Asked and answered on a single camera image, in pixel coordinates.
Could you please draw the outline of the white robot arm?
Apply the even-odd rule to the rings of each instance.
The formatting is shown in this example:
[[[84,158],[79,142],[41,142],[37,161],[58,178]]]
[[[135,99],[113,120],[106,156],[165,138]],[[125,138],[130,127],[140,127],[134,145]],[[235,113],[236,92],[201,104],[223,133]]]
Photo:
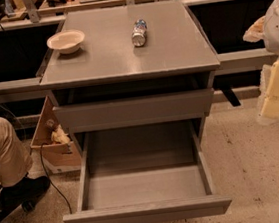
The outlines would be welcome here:
[[[249,27],[243,40],[250,43],[263,40],[265,49],[278,56],[276,62],[262,68],[257,112],[258,123],[273,124],[279,120],[279,0],[274,0],[266,14]]]

